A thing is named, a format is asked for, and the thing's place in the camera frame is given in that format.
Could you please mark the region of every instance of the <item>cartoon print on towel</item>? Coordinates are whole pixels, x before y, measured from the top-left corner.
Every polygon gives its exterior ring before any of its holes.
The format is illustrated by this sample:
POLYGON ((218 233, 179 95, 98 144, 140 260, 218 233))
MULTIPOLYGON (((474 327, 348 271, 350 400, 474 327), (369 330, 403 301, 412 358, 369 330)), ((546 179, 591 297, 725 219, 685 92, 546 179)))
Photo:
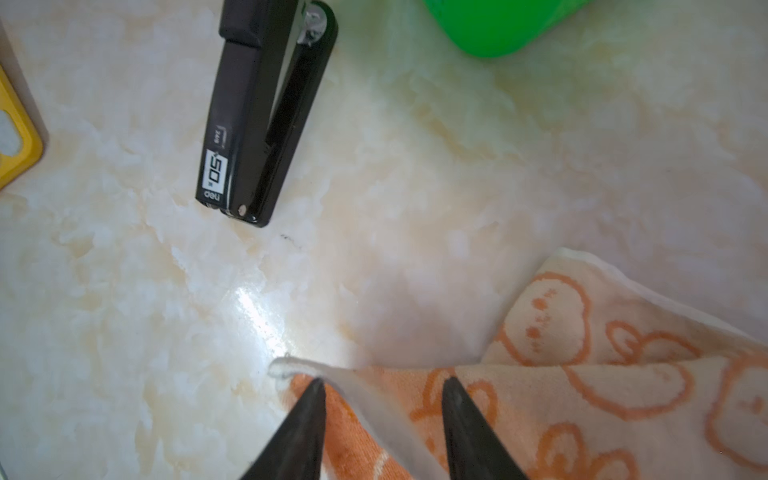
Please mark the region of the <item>cartoon print on towel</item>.
POLYGON ((639 474, 634 456, 627 450, 612 450, 590 459, 578 426, 558 423, 539 439, 536 463, 528 477, 531 480, 636 480, 639 474))
POLYGON ((768 472, 768 356, 731 361, 707 415, 707 441, 738 465, 768 472))
POLYGON ((597 374, 590 378, 564 366, 568 381, 594 407, 625 421, 642 420, 671 412, 687 402, 694 392, 695 378, 684 366, 674 363, 696 359, 701 351, 673 333, 653 331, 641 334, 620 320, 605 326, 605 335, 621 357, 618 366, 636 366, 631 377, 631 396, 618 387, 614 377, 597 374))
POLYGON ((591 349, 591 300, 576 280, 554 272, 534 277, 495 340, 524 366, 576 365, 591 349))
MULTIPOLYGON (((427 381, 422 392, 422 406, 413 409, 410 414, 412 422, 422 423, 426 427, 427 449, 435 456, 445 470, 448 470, 448 457, 445 450, 445 433, 442 424, 442 385, 451 376, 456 376, 454 369, 434 369, 427 375, 427 381)), ((498 397, 496 390, 486 380, 476 380, 466 387, 472 401, 480 409, 485 420, 491 427, 495 426, 498 414, 498 397)))
MULTIPOLYGON (((298 398, 312 378, 297 375, 291 391, 298 398)), ((389 457, 376 440, 360 425, 352 408, 342 396, 326 384, 326 437, 324 460, 333 467, 338 480, 409 480, 411 476, 389 457)))

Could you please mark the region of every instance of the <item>deli logo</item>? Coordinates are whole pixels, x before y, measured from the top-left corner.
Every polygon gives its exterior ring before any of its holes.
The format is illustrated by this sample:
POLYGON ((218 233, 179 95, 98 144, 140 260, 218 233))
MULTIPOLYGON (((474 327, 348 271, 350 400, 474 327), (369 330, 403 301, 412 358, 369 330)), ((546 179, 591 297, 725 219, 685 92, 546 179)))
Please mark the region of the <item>deli logo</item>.
POLYGON ((203 195, 211 200, 221 201, 224 184, 227 180, 227 158, 211 150, 205 150, 205 168, 200 186, 205 189, 203 195))

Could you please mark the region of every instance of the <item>marble surface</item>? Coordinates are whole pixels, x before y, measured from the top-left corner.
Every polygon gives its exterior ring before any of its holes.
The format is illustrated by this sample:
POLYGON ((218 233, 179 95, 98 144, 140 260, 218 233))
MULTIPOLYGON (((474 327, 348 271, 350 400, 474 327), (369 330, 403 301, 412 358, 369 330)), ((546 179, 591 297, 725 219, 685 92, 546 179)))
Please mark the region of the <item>marble surface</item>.
POLYGON ((419 0, 339 40, 272 223, 194 199, 217 0, 4 0, 46 153, 0 192, 0 462, 237 478, 269 361, 476 360, 556 247, 768 339, 768 3, 594 0, 469 58, 419 0))

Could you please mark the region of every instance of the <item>stapler label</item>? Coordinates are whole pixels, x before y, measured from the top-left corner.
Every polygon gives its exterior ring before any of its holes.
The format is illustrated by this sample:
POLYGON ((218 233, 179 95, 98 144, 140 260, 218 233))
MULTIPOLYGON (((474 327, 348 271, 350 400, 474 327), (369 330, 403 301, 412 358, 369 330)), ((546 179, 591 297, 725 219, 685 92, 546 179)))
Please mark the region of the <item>stapler label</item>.
POLYGON ((221 125, 214 127, 214 137, 211 138, 214 144, 219 147, 219 151, 225 151, 227 149, 227 129, 221 125))
POLYGON ((200 186, 207 190, 206 198, 221 201, 227 179, 227 158, 212 150, 205 150, 205 168, 200 186))

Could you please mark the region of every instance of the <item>table surface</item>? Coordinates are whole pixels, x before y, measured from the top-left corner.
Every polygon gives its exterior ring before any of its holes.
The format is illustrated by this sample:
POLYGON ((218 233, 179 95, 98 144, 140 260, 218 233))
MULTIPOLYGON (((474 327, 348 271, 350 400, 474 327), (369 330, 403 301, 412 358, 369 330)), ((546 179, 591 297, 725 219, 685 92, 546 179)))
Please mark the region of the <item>table surface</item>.
POLYGON ((768 339, 768 3, 594 0, 495 60, 419 0, 330 3, 262 230, 194 200, 220 2, 2 3, 46 144, 0 192, 12 480, 237 478, 272 358, 472 362, 559 246, 768 339))

